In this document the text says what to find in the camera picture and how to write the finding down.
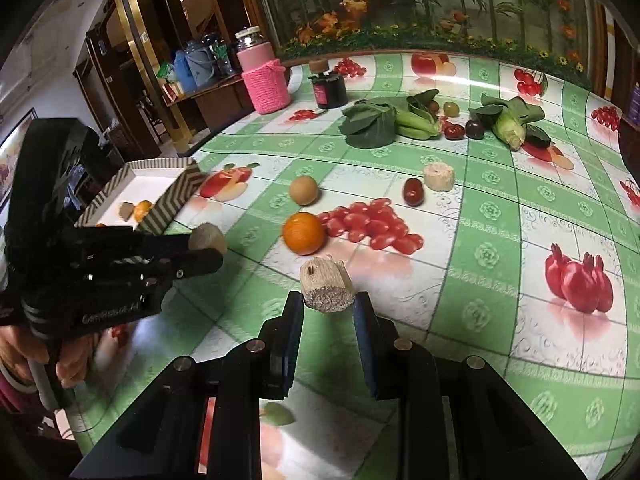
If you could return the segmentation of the brown kiwi fruit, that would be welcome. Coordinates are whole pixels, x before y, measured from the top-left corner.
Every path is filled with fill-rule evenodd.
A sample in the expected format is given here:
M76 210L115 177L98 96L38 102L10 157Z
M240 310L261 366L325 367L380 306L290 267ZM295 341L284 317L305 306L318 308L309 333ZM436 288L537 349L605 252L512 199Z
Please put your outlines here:
M216 252L223 256L228 252L224 233L218 226L210 222L204 222L192 230L188 240L188 247L192 252L215 249Z

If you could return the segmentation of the orange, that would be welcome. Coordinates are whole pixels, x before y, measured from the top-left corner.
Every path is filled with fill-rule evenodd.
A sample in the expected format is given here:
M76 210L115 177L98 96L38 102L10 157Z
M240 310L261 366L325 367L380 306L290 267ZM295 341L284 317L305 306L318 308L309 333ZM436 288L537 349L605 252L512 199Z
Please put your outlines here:
M134 221L140 223L143 221L145 216L149 213L153 204L149 200L142 200L134 206L134 210L132 211L132 216L134 217Z

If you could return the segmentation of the brown cut block piece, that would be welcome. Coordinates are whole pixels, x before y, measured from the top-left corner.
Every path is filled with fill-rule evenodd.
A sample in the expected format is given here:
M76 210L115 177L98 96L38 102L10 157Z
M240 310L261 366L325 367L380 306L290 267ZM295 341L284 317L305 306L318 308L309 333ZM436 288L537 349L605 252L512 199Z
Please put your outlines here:
M134 204L129 202L122 202L118 208L118 216L122 221L127 222L134 214Z

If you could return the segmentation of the orange table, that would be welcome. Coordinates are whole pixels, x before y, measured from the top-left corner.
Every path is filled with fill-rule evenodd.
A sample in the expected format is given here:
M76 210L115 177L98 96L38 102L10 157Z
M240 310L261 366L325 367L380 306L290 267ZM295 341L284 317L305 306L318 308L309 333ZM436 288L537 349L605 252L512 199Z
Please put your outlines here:
M296 255L308 256L326 242L326 228L315 214L298 212L284 222L281 232L284 244Z

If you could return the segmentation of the tan round pear fruit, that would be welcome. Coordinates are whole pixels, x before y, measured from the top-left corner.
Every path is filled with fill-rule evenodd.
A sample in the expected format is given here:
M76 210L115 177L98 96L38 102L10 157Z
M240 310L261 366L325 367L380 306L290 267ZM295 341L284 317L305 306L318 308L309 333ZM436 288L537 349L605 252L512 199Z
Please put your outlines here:
M299 206L312 205L318 200L320 191L318 183L309 176L295 178L288 188L291 200Z

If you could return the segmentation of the striped white storage box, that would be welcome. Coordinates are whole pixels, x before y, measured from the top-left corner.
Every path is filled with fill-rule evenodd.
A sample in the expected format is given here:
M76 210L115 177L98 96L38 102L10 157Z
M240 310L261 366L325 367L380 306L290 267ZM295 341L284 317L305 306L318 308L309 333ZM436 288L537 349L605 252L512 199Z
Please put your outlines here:
M75 226L131 226L140 232L163 234L205 178L193 158L126 162L87 206ZM136 208L142 202L151 206L140 220L134 212L127 218L120 214L124 203Z

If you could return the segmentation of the dark red date fruit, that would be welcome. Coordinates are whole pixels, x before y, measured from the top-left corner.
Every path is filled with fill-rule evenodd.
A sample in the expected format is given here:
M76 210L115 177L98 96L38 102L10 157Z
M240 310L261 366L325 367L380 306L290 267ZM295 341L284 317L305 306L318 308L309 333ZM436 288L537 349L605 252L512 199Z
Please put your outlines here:
M409 178L402 188L402 198L409 207L417 207L424 202L423 182L418 178Z

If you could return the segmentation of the pale cylinder piece far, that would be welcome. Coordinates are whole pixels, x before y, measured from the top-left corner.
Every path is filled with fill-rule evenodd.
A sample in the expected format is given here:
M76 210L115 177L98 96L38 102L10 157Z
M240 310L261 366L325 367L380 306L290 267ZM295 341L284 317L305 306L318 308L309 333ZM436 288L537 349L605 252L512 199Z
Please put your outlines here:
M425 185L435 192L449 192L454 187L454 168L444 162L430 162L423 168Z

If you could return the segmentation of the grey blue kettle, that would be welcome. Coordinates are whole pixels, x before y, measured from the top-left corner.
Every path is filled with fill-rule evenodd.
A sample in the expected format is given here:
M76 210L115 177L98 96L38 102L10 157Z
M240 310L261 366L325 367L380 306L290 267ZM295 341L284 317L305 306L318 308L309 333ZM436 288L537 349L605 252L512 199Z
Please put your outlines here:
M198 88L205 88L219 81L217 62L199 41L192 40L186 45L186 62Z

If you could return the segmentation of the pink knitted sleeve jar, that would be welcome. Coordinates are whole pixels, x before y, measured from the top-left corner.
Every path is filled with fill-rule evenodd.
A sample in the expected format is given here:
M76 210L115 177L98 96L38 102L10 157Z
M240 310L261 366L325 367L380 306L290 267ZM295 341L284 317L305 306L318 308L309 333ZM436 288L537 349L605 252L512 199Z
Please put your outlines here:
M235 39L242 78L256 112L265 115L288 106L291 96L285 68L260 27L242 29L235 34Z

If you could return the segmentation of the large green leaf vegetable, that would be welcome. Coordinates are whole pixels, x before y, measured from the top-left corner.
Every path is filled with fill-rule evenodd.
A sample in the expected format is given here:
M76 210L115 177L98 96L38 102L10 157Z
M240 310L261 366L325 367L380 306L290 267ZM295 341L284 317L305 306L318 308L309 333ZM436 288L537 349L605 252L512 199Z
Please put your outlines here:
M395 141L396 108L393 105L361 100L345 108L343 116L338 130L352 148L373 150Z

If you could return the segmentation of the green bok choy stalks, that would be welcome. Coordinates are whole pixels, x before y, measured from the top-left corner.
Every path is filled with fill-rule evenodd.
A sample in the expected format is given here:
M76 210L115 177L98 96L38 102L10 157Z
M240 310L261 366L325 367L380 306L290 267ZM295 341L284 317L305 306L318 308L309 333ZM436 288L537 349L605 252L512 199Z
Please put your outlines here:
M414 96L406 96L396 101L396 132L405 138L419 141L440 136L440 122L437 113L431 110L439 91L425 90Z

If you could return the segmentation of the dark jar with cork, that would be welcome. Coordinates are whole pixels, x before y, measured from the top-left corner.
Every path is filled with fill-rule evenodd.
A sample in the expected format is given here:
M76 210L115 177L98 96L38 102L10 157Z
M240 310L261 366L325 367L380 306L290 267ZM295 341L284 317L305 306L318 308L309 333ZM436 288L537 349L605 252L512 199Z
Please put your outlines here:
M331 70L325 58L311 60L308 67L314 98L319 108L332 110L348 102L344 77Z

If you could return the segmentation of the dark plum fruit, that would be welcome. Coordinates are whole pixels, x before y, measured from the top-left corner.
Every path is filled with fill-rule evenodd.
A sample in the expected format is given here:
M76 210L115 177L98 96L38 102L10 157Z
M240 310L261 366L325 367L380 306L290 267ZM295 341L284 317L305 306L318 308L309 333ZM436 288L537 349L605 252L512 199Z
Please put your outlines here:
M465 124L465 134L470 139L482 140L485 135L485 126L479 119L470 119Z

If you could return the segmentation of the small green grape fruit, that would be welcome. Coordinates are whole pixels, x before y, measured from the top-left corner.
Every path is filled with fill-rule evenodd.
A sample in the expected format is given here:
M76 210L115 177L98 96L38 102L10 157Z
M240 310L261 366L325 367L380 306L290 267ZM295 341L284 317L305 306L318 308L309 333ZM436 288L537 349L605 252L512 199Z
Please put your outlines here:
M442 112L447 117L458 117L460 115L460 107L456 102L448 101L442 106Z

